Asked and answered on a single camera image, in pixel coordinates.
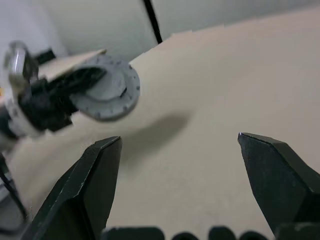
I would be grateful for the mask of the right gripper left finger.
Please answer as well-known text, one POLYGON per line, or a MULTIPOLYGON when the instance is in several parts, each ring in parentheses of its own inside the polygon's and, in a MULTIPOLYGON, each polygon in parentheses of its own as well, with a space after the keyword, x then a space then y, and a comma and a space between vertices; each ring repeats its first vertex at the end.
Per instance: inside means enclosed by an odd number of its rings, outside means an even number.
POLYGON ((113 205, 122 139, 90 145, 62 175, 31 225, 31 240, 99 240, 113 205))

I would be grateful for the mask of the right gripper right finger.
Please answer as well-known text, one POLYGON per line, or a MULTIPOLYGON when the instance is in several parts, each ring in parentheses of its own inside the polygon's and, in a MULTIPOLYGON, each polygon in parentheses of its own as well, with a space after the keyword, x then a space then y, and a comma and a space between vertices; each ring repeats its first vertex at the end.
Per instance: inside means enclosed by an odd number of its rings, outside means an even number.
POLYGON ((237 137, 253 196, 270 229, 320 223, 320 173, 285 142, 241 132, 237 137))

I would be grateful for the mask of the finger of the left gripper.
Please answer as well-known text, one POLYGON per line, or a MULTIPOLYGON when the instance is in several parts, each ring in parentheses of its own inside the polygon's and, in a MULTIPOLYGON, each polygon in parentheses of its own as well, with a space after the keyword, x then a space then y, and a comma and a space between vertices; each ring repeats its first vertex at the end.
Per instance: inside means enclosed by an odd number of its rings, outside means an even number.
POLYGON ((90 88, 106 75, 107 71, 98 66, 80 67, 52 80, 55 88, 90 88))

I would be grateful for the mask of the grey round motor lid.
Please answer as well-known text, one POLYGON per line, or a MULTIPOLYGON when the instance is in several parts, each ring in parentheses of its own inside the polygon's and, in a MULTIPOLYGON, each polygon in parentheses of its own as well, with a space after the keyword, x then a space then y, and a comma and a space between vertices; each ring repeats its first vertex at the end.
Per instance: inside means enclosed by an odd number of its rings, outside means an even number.
POLYGON ((86 90, 70 95, 72 104, 84 115, 100 122, 112 122, 129 115, 140 97, 140 78, 124 60, 99 54, 78 64, 76 70, 97 68, 102 77, 86 90))

